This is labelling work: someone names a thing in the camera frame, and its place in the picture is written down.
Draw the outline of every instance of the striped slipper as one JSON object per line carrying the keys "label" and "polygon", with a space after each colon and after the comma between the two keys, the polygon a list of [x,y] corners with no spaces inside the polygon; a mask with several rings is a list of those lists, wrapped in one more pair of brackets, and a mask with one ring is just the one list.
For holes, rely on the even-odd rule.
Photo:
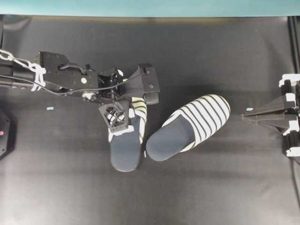
{"label": "striped slipper", "polygon": [[131,125],[127,130],[112,134],[108,129],[111,163],[116,170],[121,172],[135,170],[140,162],[141,144],[147,122],[147,105],[143,98],[132,98],[129,117]]}
{"label": "striped slipper", "polygon": [[176,110],[147,141],[148,155],[166,160],[208,139],[228,120],[230,106],[218,95],[202,96]]}

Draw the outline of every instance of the black mat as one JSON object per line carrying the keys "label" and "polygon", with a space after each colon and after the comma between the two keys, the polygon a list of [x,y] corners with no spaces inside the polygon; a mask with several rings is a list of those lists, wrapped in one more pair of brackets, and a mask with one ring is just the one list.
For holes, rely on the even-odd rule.
{"label": "black mat", "polygon": [[287,18],[6,17],[3,47],[16,56],[63,53],[96,70],[156,66],[160,104],[146,136],[178,107],[219,94],[231,118],[192,151],[130,173],[110,165],[97,106],[76,98],[1,89],[18,122],[0,161],[1,225],[297,225],[290,160],[281,138],[243,122],[246,107],[280,94],[294,71]]}

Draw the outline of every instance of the white zip tie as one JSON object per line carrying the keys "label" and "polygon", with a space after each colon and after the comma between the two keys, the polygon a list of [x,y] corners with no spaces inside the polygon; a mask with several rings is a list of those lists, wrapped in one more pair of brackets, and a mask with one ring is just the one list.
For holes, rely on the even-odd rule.
{"label": "white zip tie", "polygon": [[[46,73],[46,69],[41,67],[39,64],[31,63],[28,60],[15,58],[12,53],[5,51],[3,49],[0,49],[0,59],[6,60],[6,61],[14,61],[15,63],[21,65],[22,67],[29,69],[30,71],[35,73],[34,82],[43,87],[46,86],[46,83],[44,81],[44,74]],[[41,86],[33,84],[31,91],[40,90]]]}
{"label": "white zip tie", "polygon": [[[35,77],[34,82],[42,85],[43,87],[46,86],[46,83],[44,82],[44,74],[46,73],[45,68],[42,68],[37,63],[29,64],[29,68],[32,72],[36,73],[36,77]],[[40,89],[41,89],[40,86],[38,86],[36,84],[33,84],[33,87],[31,89],[31,91],[36,91],[36,90],[40,90]]]}

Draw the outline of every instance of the cable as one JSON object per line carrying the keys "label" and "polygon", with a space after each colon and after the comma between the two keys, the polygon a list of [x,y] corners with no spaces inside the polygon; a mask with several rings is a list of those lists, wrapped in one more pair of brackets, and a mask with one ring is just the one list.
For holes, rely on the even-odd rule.
{"label": "cable", "polygon": [[105,87],[105,88],[76,89],[76,90],[70,90],[70,91],[61,92],[61,93],[52,91],[52,90],[50,90],[50,89],[48,89],[48,88],[45,88],[45,87],[43,87],[42,85],[40,85],[40,84],[38,84],[38,83],[36,83],[36,82],[34,82],[34,81],[30,81],[30,80],[27,80],[27,79],[24,79],[24,78],[13,77],[13,76],[6,76],[6,75],[0,75],[0,77],[8,78],[8,79],[14,79],[14,80],[19,80],[19,81],[24,81],[24,82],[28,82],[28,83],[32,83],[32,84],[36,84],[37,86],[41,87],[41,89],[44,89],[44,90],[48,91],[48,92],[51,93],[51,94],[61,96],[61,95],[72,94],[72,93],[74,93],[74,92],[81,92],[81,91],[85,91],[85,90],[107,90],[107,89],[116,88],[116,87],[118,87],[118,86],[120,86],[120,85],[123,85],[123,84],[125,84],[125,83],[127,83],[127,82],[129,82],[129,81],[131,81],[131,80],[133,80],[133,79],[135,79],[135,78],[137,78],[137,77],[140,76],[140,75],[145,75],[145,73],[140,73],[140,74],[138,74],[138,75],[136,75],[136,76],[134,76],[134,77],[132,77],[132,78],[128,78],[126,81],[123,81],[123,82],[121,82],[121,83],[118,83],[118,84],[113,85],[113,86],[110,86],[110,87]]}

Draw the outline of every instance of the teal wall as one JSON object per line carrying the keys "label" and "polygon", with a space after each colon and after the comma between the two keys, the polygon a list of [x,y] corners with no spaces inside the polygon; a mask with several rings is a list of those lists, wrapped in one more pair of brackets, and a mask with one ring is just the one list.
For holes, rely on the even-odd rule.
{"label": "teal wall", "polygon": [[300,15],[300,0],[0,0],[0,14],[125,17]]}

